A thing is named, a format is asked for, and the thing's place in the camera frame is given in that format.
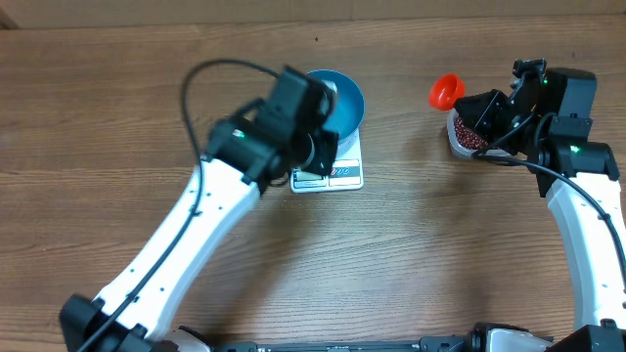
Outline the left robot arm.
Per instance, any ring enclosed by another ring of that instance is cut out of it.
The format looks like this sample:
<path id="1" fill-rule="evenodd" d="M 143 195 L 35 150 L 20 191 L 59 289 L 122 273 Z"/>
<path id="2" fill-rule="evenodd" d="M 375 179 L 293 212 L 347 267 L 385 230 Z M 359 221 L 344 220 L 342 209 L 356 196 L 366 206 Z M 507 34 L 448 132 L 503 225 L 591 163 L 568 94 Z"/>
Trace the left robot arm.
<path id="1" fill-rule="evenodd" d="M 180 92 L 195 169 L 174 207 L 130 262 L 93 299 L 75 294 L 60 312 L 70 351 L 158 351 L 198 274 L 223 238 L 267 188 L 300 168 L 327 176 L 339 135 L 327 128 L 338 100 L 328 79 L 285 66 L 253 65 L 274 85 L 218 120 L 200 147 L 190 114 L 190 88 L 207 61 L 185 76 Z"/>

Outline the orange measuring scoop blue handle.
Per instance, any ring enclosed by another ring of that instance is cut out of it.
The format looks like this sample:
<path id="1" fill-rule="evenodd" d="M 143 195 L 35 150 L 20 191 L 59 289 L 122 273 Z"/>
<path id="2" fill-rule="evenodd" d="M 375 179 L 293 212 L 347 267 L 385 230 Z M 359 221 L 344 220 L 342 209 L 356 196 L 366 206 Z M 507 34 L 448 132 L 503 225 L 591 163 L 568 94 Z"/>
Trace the orange measuring scoop blue handle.
<path id="1" fill-rule="evenodd" d="M 428 94 L 430 106 L 437 110 L 451 110 L 456 101 L 466 94 L 465 82 L 456 73 L 442 75 Z"/>

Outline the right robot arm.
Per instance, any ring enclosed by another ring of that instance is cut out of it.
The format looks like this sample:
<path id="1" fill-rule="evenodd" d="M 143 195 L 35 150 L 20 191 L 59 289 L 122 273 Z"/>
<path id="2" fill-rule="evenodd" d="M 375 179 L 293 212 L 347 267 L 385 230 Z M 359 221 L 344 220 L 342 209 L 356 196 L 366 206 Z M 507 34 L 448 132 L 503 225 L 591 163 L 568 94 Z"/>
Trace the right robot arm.
<path id="1" fill-rule="evenodd" d="M 487 328 L 480 351 L 622 351 L 625 348 L 625 221 L 611 147 L 589 139 L 597 78 L 586 70 L 518 61 L 512 92 L 493 89 L 447 103 L 485 143 L 471 155 L 535 175 L 565 250 L 574 331 L 549 345 L 526 331 Z"/>

